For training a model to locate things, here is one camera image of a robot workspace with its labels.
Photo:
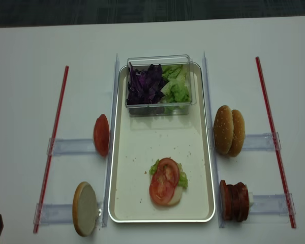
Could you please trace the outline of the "meat patty slice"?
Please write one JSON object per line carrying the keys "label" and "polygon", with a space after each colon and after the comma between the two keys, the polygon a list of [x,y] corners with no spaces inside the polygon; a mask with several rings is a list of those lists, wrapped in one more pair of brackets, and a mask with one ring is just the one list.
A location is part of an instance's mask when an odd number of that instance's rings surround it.
{"label": "meat patty slice", "polygon": [[229,188],[226,185],[226,182],[224,180],[220,181],[220,193],[221,193],[221,202],[222,202],[222,216],[223,219],[231,220],[231,214],[232,214],[232,207],[231,207],[231,198],[229,193]]}

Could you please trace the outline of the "green lettuce in box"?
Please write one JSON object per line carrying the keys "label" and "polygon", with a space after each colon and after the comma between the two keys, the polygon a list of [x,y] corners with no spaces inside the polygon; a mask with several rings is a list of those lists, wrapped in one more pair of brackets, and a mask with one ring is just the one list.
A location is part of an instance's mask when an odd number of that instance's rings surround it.
{"label": "green lettuce in box", "polygon": [[160,103],[188,103],[191,101],[186,85],[187,67],[184,65],[162,66],[162,78],[165,85],[161,89],[164,94]]}

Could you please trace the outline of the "upper tomato slice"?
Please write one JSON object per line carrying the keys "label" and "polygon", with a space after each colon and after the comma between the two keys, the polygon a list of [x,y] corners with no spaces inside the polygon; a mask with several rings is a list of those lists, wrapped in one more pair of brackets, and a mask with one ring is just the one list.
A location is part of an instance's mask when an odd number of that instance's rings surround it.
{"label": "upper tomato slice", "polygon": [[159,161],[157,171],[164,174],[166,179],[177,186],[179,181],[179,168],[177,163],[171,158],[163,158]]}

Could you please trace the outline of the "tomato slice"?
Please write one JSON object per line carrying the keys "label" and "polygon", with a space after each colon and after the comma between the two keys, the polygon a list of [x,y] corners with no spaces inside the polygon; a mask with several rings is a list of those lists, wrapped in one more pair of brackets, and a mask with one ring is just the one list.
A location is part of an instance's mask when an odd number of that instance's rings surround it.
{"label": "tomato slice", "polygon": [[179,181],[179,168],[177,163],[171,158],[163,158],[159,161],[157,171],[164,174],[166,179],[177,186]]}
{"label": "tomato slice", "polygon": [[152,201],[160,206],[167,206],[172,200],[175,191],[175,186],[167,180],[163,173],[156,172],[149,186],[149,194]]}

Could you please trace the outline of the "tomato half on left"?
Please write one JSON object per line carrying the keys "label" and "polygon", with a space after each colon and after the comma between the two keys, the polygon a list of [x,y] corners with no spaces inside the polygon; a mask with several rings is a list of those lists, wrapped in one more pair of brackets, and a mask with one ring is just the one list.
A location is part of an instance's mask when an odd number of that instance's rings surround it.
{"label": "tomato half on left", "polygon": [[106,157],[109,150],[109,124],[105,114],[101,114],[95,123],[94,126],[94,145],[97,152],[102,156]]}

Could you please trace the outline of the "lettuce leaf on bread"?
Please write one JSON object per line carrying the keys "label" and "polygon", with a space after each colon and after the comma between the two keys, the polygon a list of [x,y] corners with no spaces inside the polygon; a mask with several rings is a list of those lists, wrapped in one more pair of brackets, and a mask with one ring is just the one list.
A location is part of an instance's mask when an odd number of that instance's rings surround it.
{"label": "lettuce leaf on bread", "polygon": [[[150,176],[153,176],[155,174],[155,172],[157,171],[157,167],[158,167],[159,162],[160,162],[160,160],[157,159],[156,162],[150,167],[150,170],[149,170]],[[176,163],[176,164],[177,164],[177,166],[179,168],[179,182],[178,182],[178,186],[179,187],[183,187],[183,188],[186,189],[188,187],[187,175],[183,171],[181,163]]]}

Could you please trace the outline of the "lower tomato slice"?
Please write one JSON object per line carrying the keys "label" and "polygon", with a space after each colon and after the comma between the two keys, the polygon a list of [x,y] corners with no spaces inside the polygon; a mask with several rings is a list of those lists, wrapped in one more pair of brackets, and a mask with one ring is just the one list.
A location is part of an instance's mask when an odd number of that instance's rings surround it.
{"label": "lower tomato slice", "polygon": [[172,200],[175,191],[175,186],[167,180],[163,173],[156,172],[149,186],[149,194],[152,201],[160,206],[167,206]]}

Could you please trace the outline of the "bottom bread slice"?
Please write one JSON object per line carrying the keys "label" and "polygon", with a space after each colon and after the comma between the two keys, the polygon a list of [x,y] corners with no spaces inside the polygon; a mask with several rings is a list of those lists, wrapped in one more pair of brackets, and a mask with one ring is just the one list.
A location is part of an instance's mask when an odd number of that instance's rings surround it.
{"label": "bottom bread slice", "polygon": [[184,188],[183,187],[179,187],[178,184],[177,186],[175,187],[174,189],[174,194],[173,194],[173,197],[172,199],[168,202],[168,205],[169,206],[172,206],[172,205],[176,205],[179,203],[181,197],[182,197],[182,192],[183,192]]}

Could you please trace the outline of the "stack of meat patties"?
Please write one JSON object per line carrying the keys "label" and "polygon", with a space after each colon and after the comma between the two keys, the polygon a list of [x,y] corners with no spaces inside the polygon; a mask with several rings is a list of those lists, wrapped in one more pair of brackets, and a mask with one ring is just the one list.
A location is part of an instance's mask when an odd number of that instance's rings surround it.
{"label": "stack of meat patties", "polygon": [[248,188],[242,182],[235,185],[228,185],[231,196],[231,218],[237,222],[245,221],[248,218],[250,202]]}

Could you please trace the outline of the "white cheese slice block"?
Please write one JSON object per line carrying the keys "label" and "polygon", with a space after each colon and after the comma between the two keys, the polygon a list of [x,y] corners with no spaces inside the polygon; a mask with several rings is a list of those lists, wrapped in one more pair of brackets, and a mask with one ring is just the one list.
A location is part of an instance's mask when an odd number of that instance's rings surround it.
{"label": "white cheese slice block", "polygon": [[249,197],[249,208],[251,208],[254,205],[254,196],[253,196],[253,193],[249,191],[248,187],[247,187],[247,190],[248,190],[248,197]]}

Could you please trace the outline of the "white rectangular metal tray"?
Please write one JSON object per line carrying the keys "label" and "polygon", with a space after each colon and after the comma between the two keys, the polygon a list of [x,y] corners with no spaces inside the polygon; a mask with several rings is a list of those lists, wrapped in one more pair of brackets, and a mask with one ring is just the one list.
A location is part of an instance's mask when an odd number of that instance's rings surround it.
{"label": "white rectangular metal tray", "polygon": [[[112,162],[108,210],[118,223],[208,222],[215,214],[212,161],[201,68],[193,64],[196,103],[186,115],[131,117],[125,106],[127,69],[118,75],[111,124]],[[153,204],[150,167],[158,159],[180,163],[188,178],[175,206]]]}

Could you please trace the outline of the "purple cabbage shreds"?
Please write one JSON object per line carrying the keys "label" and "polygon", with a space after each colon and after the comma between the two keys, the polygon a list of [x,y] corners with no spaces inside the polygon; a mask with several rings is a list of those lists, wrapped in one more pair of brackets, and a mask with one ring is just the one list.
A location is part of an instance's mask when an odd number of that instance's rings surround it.
{"label": "purple cabbage shreds", "polygon": [[165,96],[161,91],[166,81],[162,77],[162,66],[151,64],[147,70],[134,69],[130,63],[128,82],[128,105],[156,104]]}

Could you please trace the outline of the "clear plastic salad box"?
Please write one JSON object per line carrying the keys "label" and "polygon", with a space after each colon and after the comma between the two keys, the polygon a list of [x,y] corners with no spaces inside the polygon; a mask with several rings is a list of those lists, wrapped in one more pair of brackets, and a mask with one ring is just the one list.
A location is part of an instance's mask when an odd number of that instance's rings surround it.
{"label": "clear plastic salad box", "polygon": [[[141,104],[128,105],[127,97],[128,82],[130,80],[130,63],[134,69],[139,71],[147,70],[151,64],[157,66],[169,65],[184,65],[187,67],[186,85],[189,89],[191,101],[188,103],[156,103],[156,104]],[[131,116],[157,116],[157,115],[173,115],[173,114],[187,114],[189,108],[196,103],[195,95],[195,77],[193,74],[193,61],[187,54],[169,55],[169,56],[153,56],[153,57],[133,57],[127,60],[127,81],[125,87],[125,106]]]}

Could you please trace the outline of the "sesame bun left piece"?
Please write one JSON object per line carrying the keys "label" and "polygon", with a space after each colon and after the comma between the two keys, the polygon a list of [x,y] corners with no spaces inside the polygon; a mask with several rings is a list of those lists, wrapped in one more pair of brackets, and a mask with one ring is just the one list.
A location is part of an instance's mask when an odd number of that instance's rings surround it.
{"label": "sesame bun left piece", "polygon": [[216,113],[213,135],[216,151],[222,155],[228,153],[233,140],[234,124],[229,106],[221,106]]}

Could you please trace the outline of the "sesame bun piece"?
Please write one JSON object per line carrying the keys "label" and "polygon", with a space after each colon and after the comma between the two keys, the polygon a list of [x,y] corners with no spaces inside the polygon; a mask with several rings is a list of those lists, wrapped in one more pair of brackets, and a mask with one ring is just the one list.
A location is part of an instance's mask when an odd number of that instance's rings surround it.
{"label": "sesame bun piece", "polygon": [[234,124],[229,106],[221,106],[216,113],[213,135],[216,151],[222,155],[228,153],[233,140]]}
{"label": "sesame bun piece", "polygon": [[234,130],[228,155],[230,157],[236,157],[241,152],[245,140],[245,120],[238,110],[232,110],[232,119]]}

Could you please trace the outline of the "sesame bun right piece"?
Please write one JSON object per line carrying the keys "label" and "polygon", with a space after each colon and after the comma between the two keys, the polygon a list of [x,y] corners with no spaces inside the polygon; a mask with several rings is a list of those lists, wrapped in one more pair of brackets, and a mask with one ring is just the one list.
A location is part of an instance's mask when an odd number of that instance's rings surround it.
{"label": "sesame bun right piece", "polygon": [[228,155],[230,157],[236,157],[241,152],[245,140],[245,120],[238,110],[232,110],[232,119],[234,130]]}

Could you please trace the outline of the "upper left clear holder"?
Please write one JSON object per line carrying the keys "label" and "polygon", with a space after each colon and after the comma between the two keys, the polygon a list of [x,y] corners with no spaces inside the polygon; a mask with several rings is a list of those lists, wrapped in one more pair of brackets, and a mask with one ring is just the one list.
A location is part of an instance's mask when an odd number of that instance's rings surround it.
{"label": "upper left clear holder", "polygon": [[92,139],[49,139],[47,155],[89,155],[96,149]]}

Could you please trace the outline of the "clear holder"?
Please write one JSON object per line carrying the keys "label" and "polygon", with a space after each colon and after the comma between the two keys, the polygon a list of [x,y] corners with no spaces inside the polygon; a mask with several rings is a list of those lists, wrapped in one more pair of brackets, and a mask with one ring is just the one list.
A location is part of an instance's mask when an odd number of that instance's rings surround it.
{"label": "clear holder", "polygon": [[263,134],[247,134],[242,146],[242,150],[246,151],[280,151],[281,143],[279,134],[263,133]]}
{"label": "clear holder", "polygon": [[47,155],[89,155],[96,149],[92,139],[49,139]]}
{"label": "clear holder", "polygon": [[253,195],[254,205],[250,208],[252,215],[289,215],[285,194]]}
{"label": "clear holder", "polygon": [[34,225],[72,224],[72,204],[37,203]]}

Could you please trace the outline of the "bun half on left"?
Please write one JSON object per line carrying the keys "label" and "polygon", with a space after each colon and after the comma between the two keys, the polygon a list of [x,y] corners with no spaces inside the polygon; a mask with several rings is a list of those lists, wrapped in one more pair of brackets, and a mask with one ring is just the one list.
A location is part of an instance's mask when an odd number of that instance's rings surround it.
{"label": "bun half on left", "polygon": [[72,218],[76,232],[82,237],[91,235],[97,216],[95,191],[88,182],[83,181],[76,188],[72,204]]}

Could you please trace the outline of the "upper right clear holder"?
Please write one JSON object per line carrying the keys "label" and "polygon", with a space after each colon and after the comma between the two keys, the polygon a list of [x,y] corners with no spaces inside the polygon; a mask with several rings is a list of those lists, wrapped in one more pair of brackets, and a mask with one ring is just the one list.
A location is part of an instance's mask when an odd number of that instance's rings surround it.
{"label": "upper right clear holder", "polygon": [[280,151],[281,143],[279,134],[263,133],[263,134],[247,134],[242,146],[242,150],[246,151]]}

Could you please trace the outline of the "left red straw strip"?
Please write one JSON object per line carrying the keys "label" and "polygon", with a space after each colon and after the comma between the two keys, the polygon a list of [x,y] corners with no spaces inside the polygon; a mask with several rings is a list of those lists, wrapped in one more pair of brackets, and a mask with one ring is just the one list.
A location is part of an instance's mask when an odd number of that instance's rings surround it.
{"label": "left red straw strip", "polygon": [[51,158],[52,158],[51,151],[53,148],[53,143],[55,141],[56,133],[57,133],[57,129],[58,129],[59,117],[60,117],[60,112],[62,109],[63,98],[64,98],[64,93],[65,93],[65,88],[66,88],[67,78],[68,78],[68,72],[69,72],[69,66],[66,66],[65,71],[64,71],[64,76],[63,76],[63,82],[62,82],[62,86],[61,86],[61,90],[60,90],[60,94],[59,94],[59,101],[58,101],[58,105],[57,105],[52,135],[51,135],[51,138],[49,139],[49,143],[48,143],[47,161],[46,161],[45,172],[44,172],[44,176],[43,176],[39,203],[38,203],[38,207],[36,208],[36,212],[35,212],[36,215],[35,215],[33,234],[37,234],[38,230],[39,230],[40,217],[41,217],[41,213],[42,213],[42,207],[43,207],[43,203],[44,203],[44,197],[45,197],[45,192],[46,192],[46,187],[47,187],[47,182],[48,182],[48,175],[49,175],[49,170],[50,170],[50,165],[51,165]]}

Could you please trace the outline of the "red straw strip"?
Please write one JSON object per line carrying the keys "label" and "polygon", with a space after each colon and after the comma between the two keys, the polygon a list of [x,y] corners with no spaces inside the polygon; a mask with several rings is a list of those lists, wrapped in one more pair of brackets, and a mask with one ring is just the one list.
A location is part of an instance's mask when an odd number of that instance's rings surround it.
{"label": "red straw strip", "polygon": [[276,157],[277,157],[277,162],[278,162],[283,190],[284,190],[284,194],[286,197],[286,204],[287,204],[288,212],[289,212],[289,220],[290,220],[291,228],[296,229],[295,213],[293,211],[293,201],[291,200],[290,192],[289,192],[289,188],[288,188],[288,184],[287,184],[287,180],[286,180],[283,160],[282,160],[282,156],[281,156],[281,150],[279,149],[279,138],[277,136],[277,131],[276,131],[276,128],[275,128],[275,125],[273,122],[271,107],[270,107],[270,103],[269,103],[269,99],[268,99],[268,94],[267,94],[267,89],[266,89],[266,85],[265,85],[265,80],[264,80],[264,76],[263,76],[260,58],[258,56],[255,57],[255,61],[256,61],[256,65],[257,65],[257,69],[258,69],[260,84],[261,84],[262,93],[263,93],[263,97],[264,97],[269,125],[270,125],[270,129],[271,129],[271,133],[272,133],[273,143],[276,148]]}
{"label": "red straw strip", "polygon": [[66,66],[65,71],[64,71],[64,76],[63,76],[63,82],[62,82],[62,86],[61,86],[61,90],[60,90],[60,94],[59,94],[59,101],[58,101],[58,105],[57,105],[52,135],[51,135],[51,138],[49,139],[49,143],[48,143],[47,161],[46,161],[45,172],[44,172],[44,176],[43,176],[39,203],[38,203],[38,207],[36,208],[36,212],[35,212],[36,215],[35,215],[33,234],[37,234],[38,230],[39,230],[40,217],[41,217],[41,213],[42,213],[42,207],[43,207],[43,203],[44,203],[44,197],[45,197],[45,192],[46,192],[46,187],[47,187],[47,182],[48,182],[48,175],[49,175],[49,170],[50,170],[50,165],[51,165],[51,158],[52,158],[51,151],[53,148],[53,143],[55,141],[56,133],[57,133],[57,129],[58,129],[59,117],[60,117],[60,112],[62,109],[63,98],[64,98],[64,93],[65,93],[65,88],[66,88],[67,78],[68,78],[68,72],[69,72],[69,66]]}

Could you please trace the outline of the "lower left clear holder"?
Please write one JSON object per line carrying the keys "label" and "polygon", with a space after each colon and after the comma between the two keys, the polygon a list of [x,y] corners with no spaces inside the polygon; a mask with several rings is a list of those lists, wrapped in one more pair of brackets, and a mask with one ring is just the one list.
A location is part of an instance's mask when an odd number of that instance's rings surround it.
{"label": "lower left clear holder", "polygon": [[72,224],[72,204],[37,203],[34,225]]}

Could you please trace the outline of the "right red straw strip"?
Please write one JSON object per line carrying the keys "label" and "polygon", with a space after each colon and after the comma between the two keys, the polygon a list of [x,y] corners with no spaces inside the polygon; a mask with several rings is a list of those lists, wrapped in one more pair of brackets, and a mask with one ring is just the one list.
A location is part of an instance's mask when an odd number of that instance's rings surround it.
{"label": "right red straw strip", "polygon": [[295,213],[293,211],[293,201],[291,200],[290,192],[289,192],[289,188],[288,188],[288,184],[287,184],[287,180],[286,180],[283,160],[282,160],[282,156],[281,156],[281,150],[279,149],[279,138],[277,136],[277,131],[276,131],[276,128],[275,128],[275,125],[273,122],[271,107],[270,107],[270,103],[269,103],[269,99],[268,99],[268,94],[267,94],[267,89],[266,89],[266,85],[265,85],[265,80],[264,80],[264,76],[263,76],[260,58],[258,56],[255,57],[255,61],[256,61],[256,65],[257,65],[257,69],[258,69],[260,84],[261,84],[262,93],[263,93],[263,97],[264,97],[269,125],[270,125],[270,129],[271,129],[271,133],[272,133],[273,143],[276,148],[276,157],[277,157],[277,162],[278,162],[283,190],[284,190],[284,194],[286,197],[286,204],[287,204],[288,212],[289,212],[289,220],[290,220],[291,228],[296,229]]}

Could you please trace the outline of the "lower right clear holder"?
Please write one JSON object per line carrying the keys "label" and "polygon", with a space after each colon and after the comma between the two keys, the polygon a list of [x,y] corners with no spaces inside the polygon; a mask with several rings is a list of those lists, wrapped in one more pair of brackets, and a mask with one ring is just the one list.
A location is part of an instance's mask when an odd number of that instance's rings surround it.
{"label": "lower right clear holder", "polygon": [[289,215],[285,194],[253,195],[254,205],[250,208],[252,215]]}

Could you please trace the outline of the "right clear vertical rail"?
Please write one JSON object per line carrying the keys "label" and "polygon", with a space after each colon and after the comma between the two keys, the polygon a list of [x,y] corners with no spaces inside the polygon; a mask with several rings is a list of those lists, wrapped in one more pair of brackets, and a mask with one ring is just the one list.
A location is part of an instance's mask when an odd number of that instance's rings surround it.
{"label": "right clear vertical rail", "polygon": [[213,175],[213,186],[215,191],[215,200],[217,206],[217,216],[218,223],[220,228],[224,228],[224,220],[222,217],[222,203],[221,203],[221,195],[219,189],[219,172],[217,165],[217,153],[214,142],[214,132],[213,132],[213,116],[211,109],[211,97],[210,97],[210,88],[209,88],[209,79],[208,79],[208,68],[207,68],[207,58],[205,55],[205,50],[203,51],[202,56],[202,71],[203,71],[203,89],[205,95],[205,108],[206,108],[206,116],[207,116],[207,131],[208,131],[208,140],[209,140],[209,151],[211,156],[211,164],[212,164],[212,175]]}

